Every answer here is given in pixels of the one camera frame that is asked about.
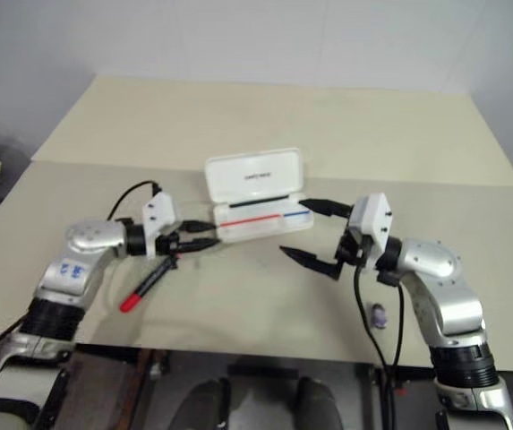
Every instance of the white box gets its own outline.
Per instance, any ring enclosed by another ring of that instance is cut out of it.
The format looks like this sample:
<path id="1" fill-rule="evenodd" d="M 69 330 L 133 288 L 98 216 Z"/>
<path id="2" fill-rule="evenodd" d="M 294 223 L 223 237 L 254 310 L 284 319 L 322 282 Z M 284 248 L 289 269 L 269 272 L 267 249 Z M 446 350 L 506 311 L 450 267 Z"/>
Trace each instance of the white box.
<path id="1" fill-rule="evenodd" d="M 208 159 L 217 236 L 225 243 L 279 235 L 313 225 L 305 199 L 302 155 L 297 148 Z"/>

